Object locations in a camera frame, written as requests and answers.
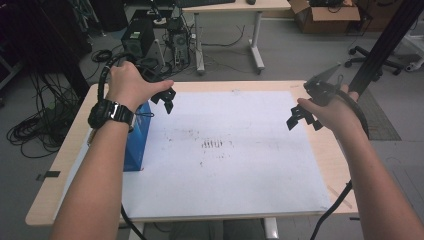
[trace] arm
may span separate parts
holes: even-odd
[[[357,93],[350,93],[357,100]],[[355,114],[334,99],[320,107],[299,104],[331,129],[344,150],[365,239],[424,239],[424,226],[382,164]]]
[[[112,67],[106,98],[135,112],[172,81],[147,83],[129,62]],[[54,222],[50,239],[115,239],[120,216],[128,124],[107,121],[87,151]]]

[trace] table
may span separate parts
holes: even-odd
[[[177,82],[174,89],[178,92],[208,91],[290,91],[293,98],[308,97],[303,88],[304,81],[239,81],[239,82]],[[91,107],[97,101],[97,85],[90,91],[78,112],[69,133],[58,152],[50,172],[60,172],[57,177],[47,177],[34,200],[26,217],[26,223],[32,226],[52,225],[62,197],[63,189],[72,165],[80,152],[89,126],[87,117]],[[349,181],[348,167],[336,139],[331,131],[321,129],[315,132],[306,127],[308,139],[315,154],[323,180],[327,186],[330,201],[334,202]],[[357,213],[358,209],[351,192],[335,213]]]
[[[236,0],[235,3],[184,8],[183,12],[194,14],[197,72],[201,75],[205,73],[202,44],[198,37],[200,36],[199,28],[201,26],[225,26],[228,23],[240,23],[241,25],[253,24],[255,26],[253,39],[249,39],[249,44],[260,74],[265,69],[257,46],[262,12],[289,10],[290,8],[287,0],[257,0],[255,5],[247,4],[246,0]]]

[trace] white paper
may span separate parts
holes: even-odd
[[[150,103],[142,171],[124,173],[130,218],[190,219],[325,211],[327,190],[289,92],[177,93]],[[72,181],[87,148],[71,170]]]

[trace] carpet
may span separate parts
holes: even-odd
[[[358,101],[368,121],[370,140],[401,141],[399,134],[378,105],[371,92],[366,89]]]

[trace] forearm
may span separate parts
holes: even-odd
[[[423,226],[360,129],[338,136],[365,239],[424,239]]]
[[[51,239],[116,237],[127,134],[128,124],[114,121],[97,131],[62,203]]]

